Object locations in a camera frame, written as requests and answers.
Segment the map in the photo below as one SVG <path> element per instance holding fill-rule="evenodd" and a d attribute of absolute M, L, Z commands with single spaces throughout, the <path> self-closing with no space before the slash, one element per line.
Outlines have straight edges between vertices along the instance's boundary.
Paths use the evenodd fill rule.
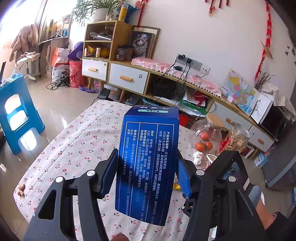
<path fill-rule="evenodd" d="M 230 69 L 221 92 L 226 97 L 231 96 L 233 102 L 248 116 L 251 115 L 260 95 L 252 85 L 233 69 Z"/>

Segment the framed picture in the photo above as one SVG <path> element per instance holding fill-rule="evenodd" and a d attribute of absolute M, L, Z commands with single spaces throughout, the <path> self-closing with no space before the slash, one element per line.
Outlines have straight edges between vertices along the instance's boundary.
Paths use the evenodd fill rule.
<path fill-rule="evenodd" d="M 160 33 L 160 28 L 153 28 L 153 27 L 147 27 L 147 26 L 134 26 L 134 31 L 147 32 L 147 33 L 152 33 L 153 34 L 152 40 L 151 40 L 151 43 L 150 43 L 148 56 L 147 56 L 147 58 L 153 58 L 156 43 L 157 43 L 158 36 L 159 36 L 159 33 Z"/>
<path fill-rule="evenodd" d="M 133 58 L 148 58 L 152 37 L 152 33 L 131 31 L 128 44 L 133 47 Z"/>

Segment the tiled floor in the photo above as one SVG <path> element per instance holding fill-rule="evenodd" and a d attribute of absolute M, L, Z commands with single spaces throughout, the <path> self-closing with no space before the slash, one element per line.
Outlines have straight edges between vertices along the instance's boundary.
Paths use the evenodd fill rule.
<path fill-rule="evenodd" d="M 28 83 L 34 105 L 45 124 L 45 131 L 41 135 L 34 134 L 36 147 L 29 151 L 28 147 L 21 145 L 22 152 L 15 156 L 6 143 L 0 153 L 0 163 L 6 167 L 6 172 L 0 170 L 0 214 L 20 240 L 23 240 L 28 223 L 15 204 L 12 196 L 14 188 L 41 151 L 70 122 L 87 109 L 97 96 L 68 87 L 60 87 L 58 90 L 51 91 L 46 89 L 49 82 L 49 79 L 43 77 L 38 80 L 38 83 Z M 28 139 L 25 139 L 24 144 L 26 143 L 30 145 Z M 244 163 L 251 182 L 261 186 L 268 210 L 272 213 L 281 211 L 284 215 L 288 215 L 291 208 L 290 192 L 266 189 L 261 170 L 250 160 L 245 160 Z"/>

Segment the blue box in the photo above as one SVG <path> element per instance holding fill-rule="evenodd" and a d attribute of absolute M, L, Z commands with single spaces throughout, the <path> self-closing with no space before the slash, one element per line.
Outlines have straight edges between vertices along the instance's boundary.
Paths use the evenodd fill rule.
<path fill-rule="evenodd" d="M 123 118 L 115 209 L 164 226 L 176 170 L 177 107 L 133 106 Z"/>
<path fill-rule="evenodd" d="M 268 159 L 264 156 L 262 151 L 258 151 L 255 155 L 255 165 L 257 167 L 263 167 L 268 162 Z"/>

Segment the beige jacket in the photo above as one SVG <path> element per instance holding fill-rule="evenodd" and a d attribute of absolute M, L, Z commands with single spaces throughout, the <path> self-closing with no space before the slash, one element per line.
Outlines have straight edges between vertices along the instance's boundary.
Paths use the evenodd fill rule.
<path fill-rule="evenodd" d="M 29 43 L 36 46 L 38 43 L 38 30 L 35 24 L 31 24 L 21 28 L 19 34 L 12 42 L 10 48 L 12 49 L 9 62 L 13 61 L 14 52 L 22 49 L 23 52 L 29 51 Z"/>

